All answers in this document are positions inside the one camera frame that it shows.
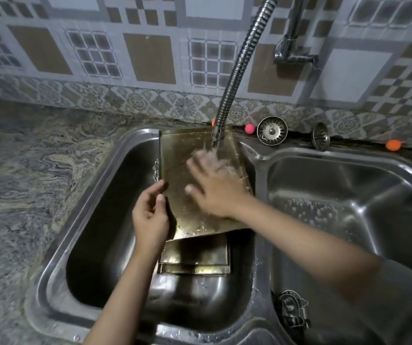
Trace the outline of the person's left hand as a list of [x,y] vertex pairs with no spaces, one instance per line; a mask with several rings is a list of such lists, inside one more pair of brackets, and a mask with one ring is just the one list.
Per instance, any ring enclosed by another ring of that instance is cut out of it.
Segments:
[[167,240],[169,226],[159,226],[155,221],[155,204],[158,194],[163,194],[165,181],[160,180],[142,191],[132,211],[135,234],[134,252],[140,256],[159,257]]

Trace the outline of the person's right hand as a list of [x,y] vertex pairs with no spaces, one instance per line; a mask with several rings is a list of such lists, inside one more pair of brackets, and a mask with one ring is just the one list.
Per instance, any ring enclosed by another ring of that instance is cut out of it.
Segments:
[[215,151],[195,150],[186,166],[196,182],[192,185],[207,196],[206,203],[196,203],[203,212],[241,221],[257,203],[237,170]]

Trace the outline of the rectangular brass tray with handle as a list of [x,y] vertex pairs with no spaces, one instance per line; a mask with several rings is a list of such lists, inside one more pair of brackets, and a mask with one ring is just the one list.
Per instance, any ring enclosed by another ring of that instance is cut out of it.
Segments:
[[195,150],[210,147],[212,127],[177,129],[159,132],[159,177],[165,180],[170,229],[168,241],[209,236],[241,230],[245,225],[235,220],[204,213],[185,192],[196,184],[186,161]]

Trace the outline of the person's right forearm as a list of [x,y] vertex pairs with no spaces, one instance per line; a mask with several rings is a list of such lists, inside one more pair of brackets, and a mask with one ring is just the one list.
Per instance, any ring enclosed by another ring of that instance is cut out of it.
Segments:
[[237,202],[231,215],[350,303],[364,293],[383,265],[381,257],[254,197]]

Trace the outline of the person's left forearm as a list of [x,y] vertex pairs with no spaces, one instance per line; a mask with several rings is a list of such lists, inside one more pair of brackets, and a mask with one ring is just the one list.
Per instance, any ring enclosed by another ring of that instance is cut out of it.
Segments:
[[136,247],[83,345],[133,345],[160,248]]

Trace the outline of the round steel sink strainer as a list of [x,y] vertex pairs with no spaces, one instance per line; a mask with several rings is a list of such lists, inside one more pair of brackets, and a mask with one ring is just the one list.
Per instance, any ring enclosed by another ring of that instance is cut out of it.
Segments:
[[256,135],[264,145],[276,146],[287,138],[288,125],[281,117],[268,116],[258,124]]

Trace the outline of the small steel drain plug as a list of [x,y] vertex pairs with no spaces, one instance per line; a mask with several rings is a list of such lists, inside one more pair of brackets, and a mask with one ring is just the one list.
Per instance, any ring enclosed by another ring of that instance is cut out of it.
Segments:
[[323,122],[318,122],[311,131],[312,146],[318,151],[327,151],[330,146],[328,127]]

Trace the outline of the stainless steel double sink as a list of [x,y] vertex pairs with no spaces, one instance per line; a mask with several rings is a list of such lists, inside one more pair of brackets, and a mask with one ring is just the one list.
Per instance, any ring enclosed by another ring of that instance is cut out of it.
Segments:
[[[130,210],[157,179],[157,127],[116,143],[48,252],[25,296],[43,335],[80,343],[99,316],[134,247]],[[371,150],[270,148],[238,138],[258,198],[304,222],[412,269],[412,162]],[[250,230],[232,232],[231,274],[154,273],[140,338],[163,345],[295,345],[272,296],[307,302],[307,345],[379,345],[341,302]]]

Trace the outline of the steel drain fitting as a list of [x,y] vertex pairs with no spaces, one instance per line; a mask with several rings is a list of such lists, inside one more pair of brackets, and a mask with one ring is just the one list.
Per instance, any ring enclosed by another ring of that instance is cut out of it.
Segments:
[[285,290],[277,296],[278,319],[285,328],[306,330],[311,327],[308,301],[293,290]]

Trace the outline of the grey sleeve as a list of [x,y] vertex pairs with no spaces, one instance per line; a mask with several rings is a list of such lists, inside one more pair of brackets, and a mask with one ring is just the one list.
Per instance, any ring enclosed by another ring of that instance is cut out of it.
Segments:
[[385,345],[412,345],[411,269],[385,260],[354,306]]

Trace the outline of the chrome wall tap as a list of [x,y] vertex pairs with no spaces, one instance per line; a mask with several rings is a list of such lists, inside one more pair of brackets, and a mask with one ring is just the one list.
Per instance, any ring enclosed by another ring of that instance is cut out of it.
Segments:
[[287,32],[274,49],[274,64],[311,63],[314,70],[320,70],[318,55],[295,52],[298,30],[307,2],[308,0],[294,0],[289,14]]

